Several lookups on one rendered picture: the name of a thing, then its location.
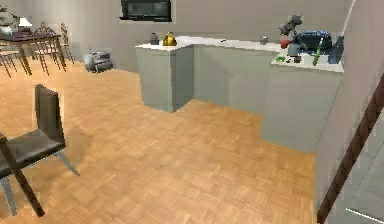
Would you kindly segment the green bottle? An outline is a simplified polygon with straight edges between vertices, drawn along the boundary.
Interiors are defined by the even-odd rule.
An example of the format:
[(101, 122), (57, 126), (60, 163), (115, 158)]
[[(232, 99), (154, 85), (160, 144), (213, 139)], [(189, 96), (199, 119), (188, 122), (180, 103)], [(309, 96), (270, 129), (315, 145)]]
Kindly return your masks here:
[(318, 64), (318, 60), (319, 60), (319, 57), (320, 57), (323, 40), (324, 40), (324, 37), (321, 37), (320, 41), (319, 41), (319, 44), (318, 44), (318, 47), (317, 47), (317, 50), (316, 50), (316, 53), (315, 53), (315, 56), (314, 56), (314, 59), (313, 59), (313, 63), (312, 63), (313, 66), (316, 66)]

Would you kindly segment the dark grey chair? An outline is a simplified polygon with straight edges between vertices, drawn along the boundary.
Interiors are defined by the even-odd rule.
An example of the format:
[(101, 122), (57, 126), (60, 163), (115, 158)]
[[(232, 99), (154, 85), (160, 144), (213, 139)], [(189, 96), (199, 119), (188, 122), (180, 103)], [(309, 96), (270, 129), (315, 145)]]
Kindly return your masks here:
[[(58, 93), (42, 84), (37, 84), (34, 102), (37, 128), (7, 141), (7, 146), (17, 165), (23, 170), (50, 156), (55, 156), (76, 176), (79, 176), (80, 173), (64, 154), (66, 143)], [(15, 216), (17, 209), (9, 181), (11, 175), (13, 174), (10, 167), (0, 152), (0, 187), (4, 192), (10, 213)]]

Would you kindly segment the grey kitchen counter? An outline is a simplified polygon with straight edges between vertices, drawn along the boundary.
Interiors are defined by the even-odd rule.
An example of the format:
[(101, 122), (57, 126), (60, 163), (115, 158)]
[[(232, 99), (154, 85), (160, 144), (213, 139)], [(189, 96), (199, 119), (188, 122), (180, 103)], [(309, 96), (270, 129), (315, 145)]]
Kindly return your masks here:
[(263, 117), (263, 140), (308, 153), (344, 73), (325, 55), (316, 66), (308, 54), (294, 63), (275, 43), (179, 36), (172, 47), (138, 45), (136, 55), (145, 105), (173, 113), (198, 99), (253, 112)]

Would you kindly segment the gold kettle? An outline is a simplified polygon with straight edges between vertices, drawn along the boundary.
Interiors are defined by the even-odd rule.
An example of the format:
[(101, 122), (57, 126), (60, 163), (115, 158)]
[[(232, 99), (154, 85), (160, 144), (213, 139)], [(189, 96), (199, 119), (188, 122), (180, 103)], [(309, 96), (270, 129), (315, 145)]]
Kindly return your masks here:
[(165, 37), (163, 38), (163, 45), (164, 46), (176, 46), (177, 45), (177, 41), (174, 37), (174, 33), (173, 32), (167, 32)]

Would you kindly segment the grey floor appliance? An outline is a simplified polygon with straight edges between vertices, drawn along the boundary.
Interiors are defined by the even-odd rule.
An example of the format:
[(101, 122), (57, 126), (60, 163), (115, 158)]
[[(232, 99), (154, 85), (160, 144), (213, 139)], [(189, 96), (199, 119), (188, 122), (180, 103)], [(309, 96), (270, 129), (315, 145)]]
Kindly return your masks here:
[(84, 64), (87, 71), (96, 73), (113, 68), (108, 52), (91, 52), (84, 56)]

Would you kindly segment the grey cup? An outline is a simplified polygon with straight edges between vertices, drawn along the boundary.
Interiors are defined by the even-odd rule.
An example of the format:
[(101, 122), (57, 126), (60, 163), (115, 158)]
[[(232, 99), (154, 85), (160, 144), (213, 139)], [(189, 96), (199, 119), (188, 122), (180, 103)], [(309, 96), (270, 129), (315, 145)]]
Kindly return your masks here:
[(296, 57), (299, 55), (299, 52), (301, 50), (301, 45), (296, 43), (290, 43), (288, 45), (288, 53), (287, 55), (290, 57)]

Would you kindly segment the dark grey plant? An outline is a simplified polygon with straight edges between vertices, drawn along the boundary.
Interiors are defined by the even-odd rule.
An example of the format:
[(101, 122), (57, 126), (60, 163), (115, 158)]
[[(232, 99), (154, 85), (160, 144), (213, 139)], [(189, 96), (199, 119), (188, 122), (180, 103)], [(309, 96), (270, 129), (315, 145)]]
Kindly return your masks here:
[(296, 27), (302, 24), (301, 15), (292, 15), (288, 22), (279, 27), (280, 39), (287, 40), (289, 36), (295, 37), (297, 35)]

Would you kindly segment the dark blue bowl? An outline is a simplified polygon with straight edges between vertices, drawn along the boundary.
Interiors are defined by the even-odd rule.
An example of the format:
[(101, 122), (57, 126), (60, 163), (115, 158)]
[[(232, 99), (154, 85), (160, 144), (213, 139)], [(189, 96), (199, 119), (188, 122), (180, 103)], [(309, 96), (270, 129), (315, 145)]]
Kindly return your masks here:
[(332, 37), (329, 32), (322, 30), (306, 30), (293, 37), (303, 51), (314, 52), (317, 50), (320, 39), (323, 39), (321, 51), (328, 52), (332, 48)]

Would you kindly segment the dark wood dining table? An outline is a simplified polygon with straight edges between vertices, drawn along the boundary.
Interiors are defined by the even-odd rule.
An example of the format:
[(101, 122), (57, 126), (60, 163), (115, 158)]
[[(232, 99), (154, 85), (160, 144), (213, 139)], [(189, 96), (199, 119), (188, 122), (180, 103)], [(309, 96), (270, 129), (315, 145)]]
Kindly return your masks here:
[[(25, 51), (23, 49), (23, 44), (25, 45), (31, 45), (35, 44), (37, 47), (37, 50), (34, 51), (33, 49), (30, 50), (31, 53), (36, 53), (40, 59), (43, 60), (43, 67), (47, 68), (46, 63), (44, 62), (44, 54), (57, 54), (58, 58), (60, 59), (61, 67), (63, 70), (66, 70), (66, 63), (65, 59), (63, 56), (63, 52), (61, 49), (60, 45), (60, 35), (53, 35), (53, 34), (43, 34), (43, 35), (38, 35), (37, 37), (34, 36), (24, 36), (24, 37), (11, 37), (11, 36), (5, 36), (5, 35), (0, 35), (0, 43), (6, 43), (10, 44), (11, 46), (15, 46), (19, 52), (19, 57), (21, 59), (21, 63), (24, 66), (25, 72), (28, 75), (32, 74), (29, 62), (27, 60), (27, 57), (25, 55)], [(54, 50), (41, 50), (39, 48), (39, 44), (41, 42), (53, 42), (55, 49)]]

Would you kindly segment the white lamp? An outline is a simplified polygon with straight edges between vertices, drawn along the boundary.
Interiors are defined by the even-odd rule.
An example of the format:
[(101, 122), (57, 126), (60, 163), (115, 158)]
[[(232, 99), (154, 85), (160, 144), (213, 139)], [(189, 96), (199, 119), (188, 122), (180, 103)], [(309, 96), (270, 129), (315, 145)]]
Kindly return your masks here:
[(18, 31), (19, 32), (30, 32), (32, 24), (25, 18), (21, 17), (19, 20)]

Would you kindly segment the dark brown door frame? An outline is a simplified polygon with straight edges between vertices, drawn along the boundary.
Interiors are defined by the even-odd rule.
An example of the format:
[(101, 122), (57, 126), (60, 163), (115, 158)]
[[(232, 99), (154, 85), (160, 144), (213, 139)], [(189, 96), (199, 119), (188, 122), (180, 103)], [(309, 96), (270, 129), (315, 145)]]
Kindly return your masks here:
[(355, 134), (344, 154), (337, 172), (327, 190), (326, 195), (317, 211), (317, 224), (325, 224), (325, 221), (334, 205), (337, 196), (341, 192), (355, 162), (357, 161), (364, 144), (375, 126), (382, 109), (384, 108), (384, 73), (379, 79), (377, 87), (368, 103)]

